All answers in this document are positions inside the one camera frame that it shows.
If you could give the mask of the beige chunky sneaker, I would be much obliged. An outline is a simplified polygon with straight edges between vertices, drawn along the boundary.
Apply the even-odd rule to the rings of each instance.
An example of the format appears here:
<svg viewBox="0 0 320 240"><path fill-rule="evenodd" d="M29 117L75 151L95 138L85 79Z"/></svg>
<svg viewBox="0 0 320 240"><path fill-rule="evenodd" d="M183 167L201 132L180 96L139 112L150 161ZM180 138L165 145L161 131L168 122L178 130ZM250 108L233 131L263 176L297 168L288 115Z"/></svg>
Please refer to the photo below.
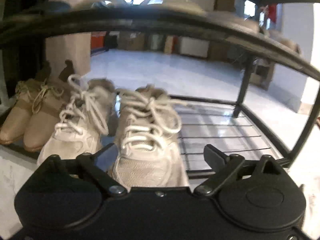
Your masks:
<svg viewBox="0 0 320 240"><path fill-rule="evenodd" d="M70 75L67 82L72 88L70 101L60 112L60 121L43 146L37 165L51 155L64 160L96 153L102 148L101 137L115 136L118 118L113 82L108 79L86 81L76 74Z"/></svg>
<svg viewBox="0 0 320 240"><path fill-rule="evenodd" d="M182 121L165 90L152 85L118 89L120 117L114 143L118 156L108 174L127 190L133 187L188 187L178 133Z"/></svg>

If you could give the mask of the tan lace-up ankle boot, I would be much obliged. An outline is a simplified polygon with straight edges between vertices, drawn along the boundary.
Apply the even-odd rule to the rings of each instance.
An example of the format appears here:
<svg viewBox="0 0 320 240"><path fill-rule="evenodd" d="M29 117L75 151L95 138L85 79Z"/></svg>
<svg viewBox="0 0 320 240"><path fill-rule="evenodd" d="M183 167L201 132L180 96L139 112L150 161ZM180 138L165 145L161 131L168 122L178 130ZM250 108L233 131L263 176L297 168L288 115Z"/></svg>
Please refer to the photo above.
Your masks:
<svg viewBox="0 0 320 240"><path fill-rule="evenodd" d="M44 62L34 79L18 81L15 89L15 103L1 126L1 145L9 145L23 138L27 124L33 115L32 105L51 74L51 66Z"/></svg>

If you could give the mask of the black metal shoe rack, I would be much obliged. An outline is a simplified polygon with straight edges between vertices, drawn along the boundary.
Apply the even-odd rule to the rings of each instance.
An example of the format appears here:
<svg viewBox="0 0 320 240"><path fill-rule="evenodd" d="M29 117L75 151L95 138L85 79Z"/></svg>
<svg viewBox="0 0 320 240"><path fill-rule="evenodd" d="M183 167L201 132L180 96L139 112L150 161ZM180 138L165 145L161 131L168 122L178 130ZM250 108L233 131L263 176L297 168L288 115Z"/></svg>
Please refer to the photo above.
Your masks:
<svg viewBox="0 0 320 240"><path fill-rule="evenodd" d="M45 1L71 10L24 14ZM180 152L189 176L205 178L204 146L248 160L271 155L294 178L319 162L319 64L304 49L319 0L189 0L206 11L126 6L73 10L83 0L1 0L1 118L18 81L35 78L48 61L57 77L65 61L88 79L117 89L147 84L186 104ZM208 17L228 11L259 24L260 33Z"/></svg>

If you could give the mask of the beige slipper on rack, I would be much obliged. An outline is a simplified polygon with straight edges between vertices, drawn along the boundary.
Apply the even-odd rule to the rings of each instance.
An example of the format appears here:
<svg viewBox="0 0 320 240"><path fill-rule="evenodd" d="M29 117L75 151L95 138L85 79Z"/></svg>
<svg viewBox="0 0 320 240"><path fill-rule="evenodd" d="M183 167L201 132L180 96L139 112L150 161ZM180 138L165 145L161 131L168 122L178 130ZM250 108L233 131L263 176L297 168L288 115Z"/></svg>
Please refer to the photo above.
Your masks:
<svg viewBox="0 0 320 240"><path fill-rule="evenodd" d="M232 12L228 11L214 11L209 12L208 17L216 20L221 20L227 23L234 23L243 26L244 28L251 29L255 33L260 33L259 24L253 20L245 20L236 16Z"/></svg>
<svg viewBox="0 0 320 240"><path fill-rule="evenodd" d="M198 4L189 0L144 0L139 4L139 6L169 9L193 15L206 14L206 11Z"/></svg>

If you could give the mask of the black slipper on rack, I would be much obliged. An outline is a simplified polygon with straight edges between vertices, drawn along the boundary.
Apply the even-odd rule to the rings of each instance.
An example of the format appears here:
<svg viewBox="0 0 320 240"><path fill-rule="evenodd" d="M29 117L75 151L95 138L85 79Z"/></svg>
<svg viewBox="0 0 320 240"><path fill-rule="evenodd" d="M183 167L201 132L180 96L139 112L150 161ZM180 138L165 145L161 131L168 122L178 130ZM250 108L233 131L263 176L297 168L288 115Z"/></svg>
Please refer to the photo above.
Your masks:
<svg viewBox="0 0 320 240"><path fill-rule="evenodd" d="M24 14L54 14L60 12L67 12L71 10L71 6L63 1L45 1L30 9L25 10Z"/></svg>
<svg viewBox="0 0 320 240"><path fill-rule="evenodd" d="M125 0L83 0L72 7L73 10L126 6Z"/></svg>

